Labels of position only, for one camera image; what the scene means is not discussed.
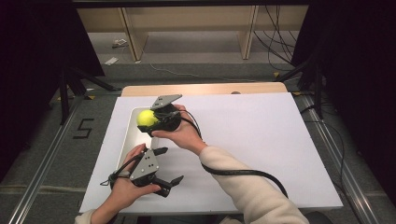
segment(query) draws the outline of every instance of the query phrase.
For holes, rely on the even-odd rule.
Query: white table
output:
[[[150,107],[156,98],[117,100],[80,212],[96,208],[106,199],[110,187],[99,184],[123,160],[121,153],[131,113],[135,108]],[[185,105],[195,116],[209,145],[226,148],[253,169],[274,175],[299,208],[343,206],[289,93],[185,95],[175,104]],[[150,138],[140,140],[151,145]],[[178,149],[168,140],[161,139],[154,145],[169,147],[166,154],[158,156],[161,168],[157,176],[166,181],[185,177],[167,198],[146,195],[121,212],[135,215],[236,212],[232,200],[204,171],[195,155]]]

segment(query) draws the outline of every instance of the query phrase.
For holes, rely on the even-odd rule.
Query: yellow tennis ball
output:
[[[148,109],[140,112],[139,115],[137,115],[136,121],[138,126],[149,127],[153,125],[155,122],[157,122],[158,119],[155,118],[154,111]]]

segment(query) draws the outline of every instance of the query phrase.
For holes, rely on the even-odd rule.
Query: person's right hand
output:
[[[191,117],[186,112],[184,105],[174,105],[180,111],[180,116],[192,122]],[[167,138],[172,140],[178,147],[186,148],[187,150],[197,154],[201,153],[202,149],[207,147],[207,144],[198,135],[198,132],[188,122],[182,120],[180,125],[173,132],[154,131],[151,133],[154,137]]]

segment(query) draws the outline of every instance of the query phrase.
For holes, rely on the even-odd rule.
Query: floor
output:
[[[298,32],[282,32],[285,42],[293,45],[294,38]],[[131,74],[130,78],[140,78],[144,80],[144,75],[155,73],[166,73],[175,76],[188,76],[191,79],[208,76],[210,67],[216,76],[224,69],[243,67],[244,72],[256,71],[255,66],[265,66],[265,74],[254,79],[271,80],[278,73],[284,74],[291,68],[279,57],[268,53],[256,36],[253,36],[251,52],[248,60],[242,60],[237,35],[234,32],[184,32],[184,33],[152,33],[149,35],[144,54],[139,62],[134,62],[128,48],[111,48],[112,42],[116,39],[126,39],[124,34],[89,34],[92,44],[96,50],[98,59],[105,63],[112,57],[118,60],[110,66],[104,65],[104,70],[108,74],[107,79],[111,83],[127,83],[129,74],[123,77],[114,71],[120,66],[139,65],[137,69],[142,74]],[[282,47],[265,36],[265,33],[258,32],[257,35],[267,45],[278,52],[283,58],[290,57]],[[227,76],[220,74],[216,79],[220,82],[235,81],[227,80]],[[289,91],[297,91],[295,85],[298,76],[285,82]],[[312,105],[310,92],[307,95],[295,95],[297,106],[303,110]],[[57,136],[60,120],[60,103],[55,94],[54,100],[50,103],[52,109],[42,118],[40,127],[32,138],[32,147],[22,152],[15,165],[0,185],[0,223],[7,223],[14,209],[18,210],[18,202],[27,189],[31,189],[32,180],[35,179],[36,172],[40,169],[40,163],[48,155],[48,149],[53,147],[52,139]],[[103,139],[106,133],[106,122],[111,117],[111,106],[117,99],[117,94],[97,93],[96,99],[82,101],[82,106],[78,109],[75,120],[70,124],[70,130],[64,130],[65,137],[59,146],[59,151],[55,159],[50,163],[50,169],[41,174],[45,177],[39,183],[38,193],[31,204],[25,210],[29,210],[24,217],[26,223],[70,223],[73,217],[78,214],[78,206],[83,198],[86,183],[89,181],[90,171],[95,164],[95,160],[85,160],[84,158],[95,158],[100,148],[100,142],[88,143],[79,141],[76,145],[74,136],[79,135],[79,121],[86,118],[101,120],[101,123],[93,122],[92,126],[97,132],[92,132],[92,138]],[[336,109],[326,94],[322,98],[324,122],[319,122],[316,113],[312,110],[302,114],[306,120],[308,131],[314,140],[320,157],[322,158],[330,177],[337,185],[340,181],[340,164],[343,163],[343,192],[339,189],[339,195],[344,203],[342,209],[323,211],[333,223],[396,223],[396,209],[389,201],[387,195],[370,172],[364,159],[356,153],[353,141],[343,125],[342,120],[337,116]],[[135,223],[135,217],[122,216],[116,223]]]

